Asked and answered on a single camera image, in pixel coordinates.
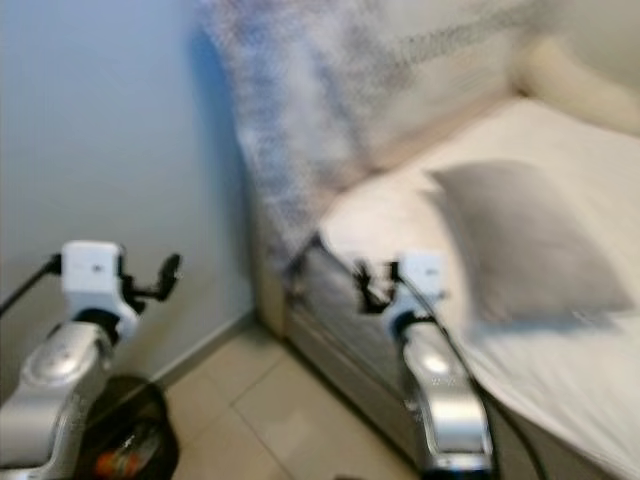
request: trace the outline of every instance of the pillow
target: pillow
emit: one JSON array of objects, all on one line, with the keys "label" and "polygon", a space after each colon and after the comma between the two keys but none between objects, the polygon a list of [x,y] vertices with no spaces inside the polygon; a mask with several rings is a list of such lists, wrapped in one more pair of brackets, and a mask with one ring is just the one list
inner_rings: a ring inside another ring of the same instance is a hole
[{"label": "pillow", "polygon": [[469,254],[485,320],[560,319],[632,307],[604,254],[534,167],[495,160],[432,175]]}]

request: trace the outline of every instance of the light blue wall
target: light blue wall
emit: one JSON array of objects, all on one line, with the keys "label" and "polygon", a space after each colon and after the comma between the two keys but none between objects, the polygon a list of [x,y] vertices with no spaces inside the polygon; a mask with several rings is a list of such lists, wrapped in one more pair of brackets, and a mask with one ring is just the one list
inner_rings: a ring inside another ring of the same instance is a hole
[{"label": "light blue wall", "polygon": [[[121,242],[184,281],[118,365],[155,375],[252,309],[227,88],[189,0],[2,2],[2,296],[69,239]],[[3,394],[64,313],[48,280],[1,324]]]}]

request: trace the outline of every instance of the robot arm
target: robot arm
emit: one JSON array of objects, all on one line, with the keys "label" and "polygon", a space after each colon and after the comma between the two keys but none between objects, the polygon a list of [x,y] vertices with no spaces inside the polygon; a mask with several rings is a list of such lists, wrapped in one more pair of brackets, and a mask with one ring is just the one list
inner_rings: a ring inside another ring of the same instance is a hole
[{"label": "robot arm", "polygon": [[71,242],[62,251],[62,285],[70,320],[58,325],[23,365],[20,383],[0,409],[2,480],[73,477],[90,407],[102,393],[113,350],[131,338],[145,304],[166,299],[178,256],[157,288],[136,289],[123,274],[124,251],[112,243]]},{"label": "robot arm", "polygon": [[[443,296],[444,262],[406,253],[392,264],[390,301],[366,299],[398,346],[405,405],[414,419],[418,467],[428,479],[489,479],[492,441],[487,414],[465,365],[431,308]],[[357,278],[370,281],[360,267]]]}]

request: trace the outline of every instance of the tile floor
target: tile floor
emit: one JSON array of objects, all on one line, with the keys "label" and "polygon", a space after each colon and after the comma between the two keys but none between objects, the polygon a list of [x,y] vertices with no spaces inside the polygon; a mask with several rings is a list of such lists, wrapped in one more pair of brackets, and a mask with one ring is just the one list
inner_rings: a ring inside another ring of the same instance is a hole
[{"label": "tile floor", "polygon": [[175,480],[410,480],[405,461],[258,325],[167,393]]}]

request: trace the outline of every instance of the white blanket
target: white blanket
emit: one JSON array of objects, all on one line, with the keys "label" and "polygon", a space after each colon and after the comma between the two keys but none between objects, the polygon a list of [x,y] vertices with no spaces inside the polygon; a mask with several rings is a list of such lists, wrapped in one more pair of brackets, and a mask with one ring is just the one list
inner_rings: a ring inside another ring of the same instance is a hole
[{"label": "white blanket", "polygon": [[450,296],[439,310],[483,385],[604,468],[640,479],[640,314],[576,320],[577,327],[496,327],[474,318],[464,264],[430,200],[436,186],[426,172],[487,158],[543,169],[640,303],[640,141],[531,100],[514,100],[344,194],[323,220],[323,241],[346,263],[389,261],[405,249],[444,251]]}]

